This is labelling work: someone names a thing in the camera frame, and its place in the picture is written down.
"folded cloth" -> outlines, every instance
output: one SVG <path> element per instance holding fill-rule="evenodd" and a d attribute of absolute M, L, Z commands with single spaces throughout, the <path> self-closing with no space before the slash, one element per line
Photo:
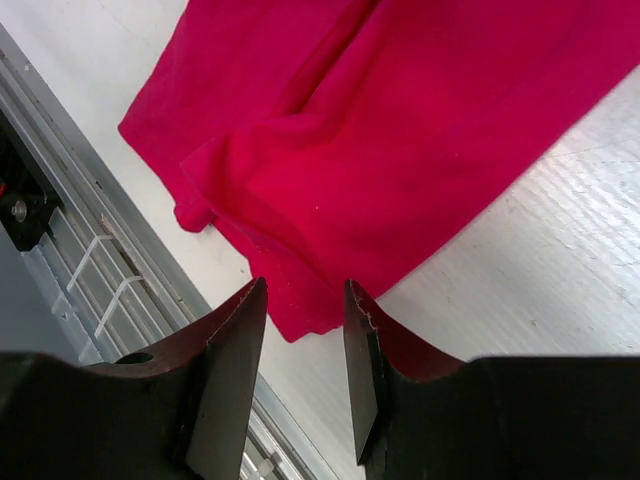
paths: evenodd
<path fill-rule="evenodd" d="M 635 0 L 191 0 L 120 130 L 293 341 L 491 203 L 638 64 L 639 24 Z"/>

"bolt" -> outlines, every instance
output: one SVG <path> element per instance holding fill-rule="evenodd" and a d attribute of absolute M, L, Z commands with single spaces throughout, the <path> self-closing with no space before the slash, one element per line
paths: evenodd
<path fill-rule="evenodd" d="M 11 207 L 11 215 L 16 218 L 16 222 L 24 222 L 27 218 L 27 204 L 22 200 L 18 200 L 16 204 Z"/>

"white table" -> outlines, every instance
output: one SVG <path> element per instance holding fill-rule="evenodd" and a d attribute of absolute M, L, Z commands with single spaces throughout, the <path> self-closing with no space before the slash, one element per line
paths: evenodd
<path fill-rule="evenodd" d="M 0 22 L 217 306 L 249 279 L 247 262 L 212 228 L 181 231 L 168 193 L 116 131 L 184 4 L 0 0 Z M 637 71 L 383 306 L 462 358 L 640 351 L 639 140 Z M 362 478 L 342 333 L 288 344 L 270 324 L 260 371 L 337 476 Z"/>

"wrinkled red towel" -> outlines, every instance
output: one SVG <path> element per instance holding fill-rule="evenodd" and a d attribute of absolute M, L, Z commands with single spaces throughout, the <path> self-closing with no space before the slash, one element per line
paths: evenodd
<path fill-rule="evenodd" d="M 393 286 L 640 61 L 637 0 L 191 0 L 120 125 L 287 340 Z"/>

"white tabletop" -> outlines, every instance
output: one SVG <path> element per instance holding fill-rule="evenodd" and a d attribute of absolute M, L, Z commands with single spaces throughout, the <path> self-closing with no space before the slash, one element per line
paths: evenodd
<path fill-rule="evenodd" d="M 206 300 L 250 277 L 214 229 L 174 220 L 116 130 L 185 0 L 0 0 L 12 35 Z M 382 299 L 437 347 L 485 353 L 640 351 L 640 71 L 517 184 Z M 260 371 L 339 478 L 354 465 L 342 333 L 266 332 Z"/>

